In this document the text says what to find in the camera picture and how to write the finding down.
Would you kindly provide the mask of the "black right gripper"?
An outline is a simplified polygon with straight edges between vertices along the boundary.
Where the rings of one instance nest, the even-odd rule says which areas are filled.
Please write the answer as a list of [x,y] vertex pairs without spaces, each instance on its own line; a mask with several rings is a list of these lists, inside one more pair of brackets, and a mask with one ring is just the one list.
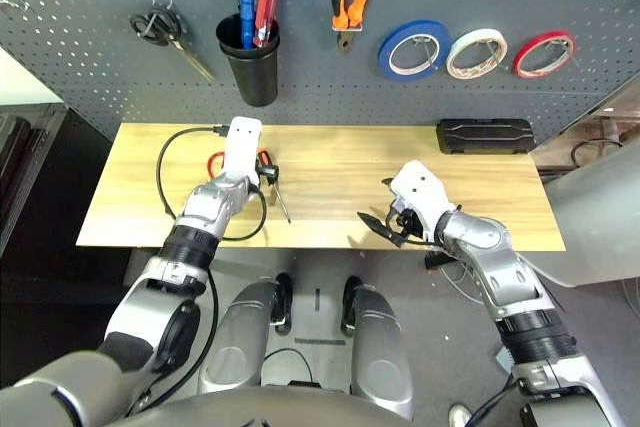
[[[393,180],[393,178],[384,178],[381,182],[390,187]],[[397,206],[395,203],[390,205],[388,227],[380,219],[370,214],[358,212],[357,215],[371,231],[396,247],[401,247],[404,241],[411,241],[412,237],[415,237],[416,241],[424,240],[423,227],[419,217],[412,209],[402,205]],[[400,227],[399,231],[392,229],[392,220],[395,220]]]

